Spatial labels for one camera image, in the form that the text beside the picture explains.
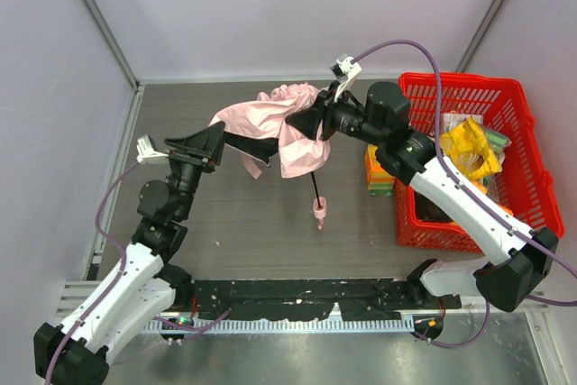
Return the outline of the pink folding umbrella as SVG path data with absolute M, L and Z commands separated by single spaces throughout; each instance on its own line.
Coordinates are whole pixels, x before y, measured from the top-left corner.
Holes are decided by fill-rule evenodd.
M 282 85 L 256 99 L 218 111 L 211 124 L 224 123 L 225 143 L 240 152 L 246 171 L 257 179 L 260 164 L 279 157 L 280 175 L 292 179 L 321 169 L 331 147 L 316 130 L 311 139 L 288 124 L 287 118 L 313 106 L 320 90 L 308 83 Z

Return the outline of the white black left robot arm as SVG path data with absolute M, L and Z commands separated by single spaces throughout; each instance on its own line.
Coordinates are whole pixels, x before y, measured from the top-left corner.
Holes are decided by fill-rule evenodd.
M 35 370 L 47 384 L 101 384 L 122 349 L 157 315 L 186 306 L 192 276 L 170 260 L 183 243 L 201 176 L 220 164 L 225 124 L 165 141 L 137 141 L 138 165 L 167 164 L 169 175 L 139 192 L 141 218 L 120 259 L 93 292 L 59 325 L 43 324 L 33 337 Z

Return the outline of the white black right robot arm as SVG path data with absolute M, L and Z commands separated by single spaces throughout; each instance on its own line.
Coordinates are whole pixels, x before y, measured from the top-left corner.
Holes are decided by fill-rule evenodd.
M 289 115 L 288 125 L 309 139 L 334 133 L 376 146 L 376 158 L 391 176 L 436 204 L 483 253 L 478 261 L 423 262 L 408 276 L 418 301 L 452 295 L 481 295 L 492 306 L 514 311 L 547 276 L 558 237 L 535 230 L 483 194 L 439 157 L 434 142 L 409 123 L 410 102 L 387 81 L 369 87 L 364 105 L 336 83 L 306 109 Z

